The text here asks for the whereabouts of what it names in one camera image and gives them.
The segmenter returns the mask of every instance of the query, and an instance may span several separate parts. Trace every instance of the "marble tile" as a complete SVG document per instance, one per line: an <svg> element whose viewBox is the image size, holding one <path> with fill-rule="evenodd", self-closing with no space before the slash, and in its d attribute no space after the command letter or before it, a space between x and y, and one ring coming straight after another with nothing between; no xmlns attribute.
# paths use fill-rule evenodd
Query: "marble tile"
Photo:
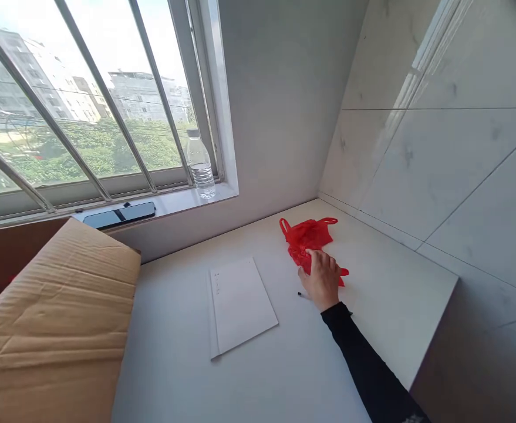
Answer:
<svg viewBox="0 0 516 423"><path fill-rule="evenodd" d="M405 108L458 0L370 0L342 109Z"/></svg>
<svg viewBox="0 0 516 423"><path fill-rule="evenodd" d="M516 286L516 151L428 243Z"/></svg>
<svg viewBox="0 0 516 423"><path fill-rule="evenodd" d="M516 288L424 243L417 253L458 275L448 305L451 338L475 337L516 321Z"/></svg>
<svg viewBox="0 0 516 423"><path fill-rule="evenodd" d="M342 203L340 200L330 197L330 195L326 195L322 191L318 191L318 197L322 200L330 204L331 206L336 207L337 209L343 211L346 214L349 214L352 217L356 217L358 213L357 209L354 209L352 206L348 206L346 203Z"/></svg>
<svg viewBox="0 0 516 423"><path fill-rule="evenodd" d="M342 110L321 191L358 209L403 114L402 110Z"/></svg>
<svg viewBox="0 0 516 423"><path fill-rule="evenodd" d="M359 210L425 240L514 148L516 109L409 110Z"/></svg>
<svg viewBox="0 0 516 423"><path fill-rule="evenodd" d="M411 250L416 250L418 247L422 245L422 241L414 238L413 236L408 235L397 228L394 228L385 222L377 220L376 218L365 214L362 211L357 211L354 216L356 219L364 222L365 224L371 226L372 228L378 230L379 232L387 235L389 238L394 239L398 243L404 245L405 247L410 248Z"/></svg>
<svg viewBox="0 0 516 423"><path fill-rule="evenodd" d="M398 230L397 228L389 226L388 224L380 220L377 220L371 217L370 215L365 214L362 211L359 211L358 209L354 209L352 206L348 206L346 203L342 203L340 200L330 197L322 191L318 191L318 197L321 200L326 201L328 204L336 207L337 209L340 209L344 213L347 213L350 216L355 217L359 221L364 222L366 225L378 230L382 234L387 235L389 238L394 239L395 241L404 245L405 247L410 248L411 250L416 250L418 247L422 245L422 241L408 235L405 232Z"/></svg>
<svg viewBox="0 0 516 423"><path fill-rule="evenodd" d="M461 0L411 108L516 107L516 1Z"/></svg>
<svg viewBox="0 0 516 423"><path fill-rule="evenodd" d="M433 344L412 394L434 423L516 422L516 323Z"/></svg>

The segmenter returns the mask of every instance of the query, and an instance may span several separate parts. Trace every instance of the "bottle cap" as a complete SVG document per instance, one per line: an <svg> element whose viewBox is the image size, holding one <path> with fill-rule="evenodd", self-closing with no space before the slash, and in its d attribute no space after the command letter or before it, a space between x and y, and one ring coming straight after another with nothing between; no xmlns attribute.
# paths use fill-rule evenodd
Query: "bottle cap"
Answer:
<svg viewBox="0 0 516 423"><path fill-rule="evenodd" d="M187 130L187 136L189 138L199 138L199 129L198 128L191 128Z"/></svg>

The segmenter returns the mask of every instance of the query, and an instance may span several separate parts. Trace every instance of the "cardboard box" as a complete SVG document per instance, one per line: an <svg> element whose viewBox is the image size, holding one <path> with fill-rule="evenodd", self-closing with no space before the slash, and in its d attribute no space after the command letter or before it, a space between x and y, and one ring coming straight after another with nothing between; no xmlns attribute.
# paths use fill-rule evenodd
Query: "cardboard box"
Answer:
<svg viewBox="0 0 516 423"><path fill-rule="evenodd" d="M139 270L75 219L0 230L0 422L111 420Z"/></svg>

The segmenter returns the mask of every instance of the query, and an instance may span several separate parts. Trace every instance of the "hand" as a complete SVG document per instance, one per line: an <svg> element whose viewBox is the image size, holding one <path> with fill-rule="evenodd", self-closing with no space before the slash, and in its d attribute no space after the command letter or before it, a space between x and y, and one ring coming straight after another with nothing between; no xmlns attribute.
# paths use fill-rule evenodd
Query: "hand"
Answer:
<svg viewBox="0 0 516 423"><path fill-rule="evenodd" d="M307 250L311 255L311 274L299 267L299 278L306 292L321 313L340 302L338 299L338 278L342 272L334 257L323 251Z"/></svg>

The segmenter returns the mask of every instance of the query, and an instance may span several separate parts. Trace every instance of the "plastic bag handle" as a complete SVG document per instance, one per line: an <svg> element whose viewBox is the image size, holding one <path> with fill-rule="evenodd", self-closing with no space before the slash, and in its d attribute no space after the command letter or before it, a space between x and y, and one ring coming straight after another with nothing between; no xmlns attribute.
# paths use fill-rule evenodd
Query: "plastic bag handle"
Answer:
<svg viewBox="0 0 516 423"><path fill-rule="evenodd" d="M281 226L281 232L283 232L283 235L287 235L289 229L291 229L291 225L283 217L279 220L279 226Z"/></svg>
<svg viewBox="0 0 516 423"><path fill-rule="evenodd" d="M324 219L320 219L318 222L326 224L335 224L338 223L338 219L336 219L335 217L325 217Z"/></svg>

